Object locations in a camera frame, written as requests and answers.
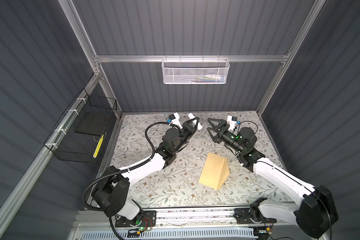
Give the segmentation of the pens in white basket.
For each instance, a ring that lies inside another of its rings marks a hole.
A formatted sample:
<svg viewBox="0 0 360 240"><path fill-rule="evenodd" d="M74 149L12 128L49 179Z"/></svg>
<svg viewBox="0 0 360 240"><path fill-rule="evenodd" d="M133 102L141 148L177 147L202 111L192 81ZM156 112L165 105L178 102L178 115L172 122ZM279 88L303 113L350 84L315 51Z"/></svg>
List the pens in white basket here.
<svg viewBox="0 0 360 240"><path fill-rule="evenodd" d="M198 83L198 84L225 84L226 76L224 75L203 75L203 76L195 76L191 79L188 79L190 83Z"/></svg>

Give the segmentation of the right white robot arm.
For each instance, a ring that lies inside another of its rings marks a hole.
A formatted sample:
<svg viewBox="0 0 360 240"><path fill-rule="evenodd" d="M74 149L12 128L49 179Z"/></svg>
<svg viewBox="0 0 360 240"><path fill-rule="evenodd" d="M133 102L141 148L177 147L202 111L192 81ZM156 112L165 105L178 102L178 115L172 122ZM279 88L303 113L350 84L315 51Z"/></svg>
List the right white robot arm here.
<svg viewBox="0 0 360 240"><path fill-rule="evenodd" d="M224 143L237 157L240 165L255 173L287 194L292 202L274 202L260 197L250 205L249 218L255 224L276 219L295 224L314 239L319 239L339 219L331 191L315 187L281 169L255 148L256 131L249 127L234 133L235 119L208 119L207 131L214 143Z"/></svg>

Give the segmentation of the black foam pad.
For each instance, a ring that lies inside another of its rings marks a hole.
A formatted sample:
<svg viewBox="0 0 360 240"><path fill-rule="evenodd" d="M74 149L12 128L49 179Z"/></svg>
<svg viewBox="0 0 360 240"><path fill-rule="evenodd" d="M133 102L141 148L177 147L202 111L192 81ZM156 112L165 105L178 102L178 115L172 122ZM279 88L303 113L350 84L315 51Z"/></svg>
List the black foam pad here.
<svg viewBox="0 0 360 240"><path fill-rule="evenodd" d="M75 128L78 134L100 137L107 124L109 116L101 113L85 113Z"/></svg>

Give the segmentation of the tan paper envelope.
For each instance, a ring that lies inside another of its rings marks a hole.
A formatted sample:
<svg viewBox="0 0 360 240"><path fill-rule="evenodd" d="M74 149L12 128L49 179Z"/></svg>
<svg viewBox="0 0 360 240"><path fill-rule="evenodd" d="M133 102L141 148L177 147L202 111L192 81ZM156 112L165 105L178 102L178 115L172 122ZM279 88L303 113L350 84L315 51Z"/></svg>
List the tan paper envelope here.
<svg viewBox="0 0 360 240"><path fill-rule="evenodd" d="M209 153L199 183L214 190L220 190L230 175L228 159Z"/></svg>

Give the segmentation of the floral table mat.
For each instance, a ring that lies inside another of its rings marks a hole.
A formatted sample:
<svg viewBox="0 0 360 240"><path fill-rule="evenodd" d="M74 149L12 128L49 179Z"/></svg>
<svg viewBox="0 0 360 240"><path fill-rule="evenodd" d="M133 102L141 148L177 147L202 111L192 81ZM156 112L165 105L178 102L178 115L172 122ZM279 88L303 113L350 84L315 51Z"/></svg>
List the floral table mat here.
<svg viewBox="0 0 360 240"><path fill-rule="evenodd" d="M226 119L226 112L196 113L203 129L197 131L175 161L132 186L129 198L143 208L189 207L249 204L260 197L275 202L290 198L264 178L241 167L234 152L224 144L216 144L207 132L208 118ZM125 115L116 145L111 152L111 165L131 165L151 154L151 145L158 146L167 130L163 122L168 114ZM199 182L208 154L228 160L229 177L219 190Z"/></svg>

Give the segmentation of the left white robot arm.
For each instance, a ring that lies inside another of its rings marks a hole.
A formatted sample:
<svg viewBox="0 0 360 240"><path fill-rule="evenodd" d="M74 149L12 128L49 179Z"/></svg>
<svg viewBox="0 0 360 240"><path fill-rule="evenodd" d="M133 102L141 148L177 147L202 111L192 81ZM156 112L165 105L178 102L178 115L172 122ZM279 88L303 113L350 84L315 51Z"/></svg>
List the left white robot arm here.
<svg viewBox="0 0 360 240"><path fill-rule="evenodd" d="M127 219L132 226L138 226L143 217L143 209L133 200L128 198L130 188L148 175L165 169L173 163L177 153L181 152L197 130L202 129L200 119L189 114L189 120L180 124L177 115L171 115L162 123L170 126L162 137L158 147L148 141L152 153L147 158L122 168L108 167L103 175L94 180L87 187L91 191L97 207L87 204L82 200L87 209L102 211L108 218L121 216Z"/></svg>

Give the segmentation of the yellow marker pen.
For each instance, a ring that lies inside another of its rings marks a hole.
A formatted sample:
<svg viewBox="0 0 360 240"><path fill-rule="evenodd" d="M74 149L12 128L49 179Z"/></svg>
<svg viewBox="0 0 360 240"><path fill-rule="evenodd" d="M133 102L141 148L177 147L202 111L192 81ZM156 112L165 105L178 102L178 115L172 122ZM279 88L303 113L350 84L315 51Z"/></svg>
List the yellow marker pen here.
<svg viewBox="0 0 360 240"><path fill-rule="evenodd" d="M99 154L99 152L101 150L103 141L104 141L104 135L101 135L101 137L97 141L97 146L96 146L95 151L93 153L93 158L94 159L96 159L98 157L98 154Z"/></svg>

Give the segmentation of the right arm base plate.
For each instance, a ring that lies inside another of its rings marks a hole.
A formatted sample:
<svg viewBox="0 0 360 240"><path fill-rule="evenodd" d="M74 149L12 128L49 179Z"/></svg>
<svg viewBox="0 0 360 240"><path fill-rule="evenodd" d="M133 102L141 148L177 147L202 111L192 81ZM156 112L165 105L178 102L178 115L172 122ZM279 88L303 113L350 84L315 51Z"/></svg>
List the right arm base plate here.
<svg viewBox="0 0 360 240"><path fill-rule="evenodd" d="M237 224L275 224L276 219L265 218L258 209L255 208L235 208L233 217Z"/></svg>

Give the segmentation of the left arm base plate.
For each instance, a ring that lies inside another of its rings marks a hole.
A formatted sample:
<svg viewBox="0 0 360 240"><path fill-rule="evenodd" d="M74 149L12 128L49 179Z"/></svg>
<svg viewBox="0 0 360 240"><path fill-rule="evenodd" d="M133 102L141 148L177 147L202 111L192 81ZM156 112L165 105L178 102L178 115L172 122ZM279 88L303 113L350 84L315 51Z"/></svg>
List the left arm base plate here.
<svg viewBox="0 0 360 240"><path fill-rule="evenodd" d="M122 216L115 217L115 227L154 227L156 225L157 211L142 211L132 220Z"/></svg>

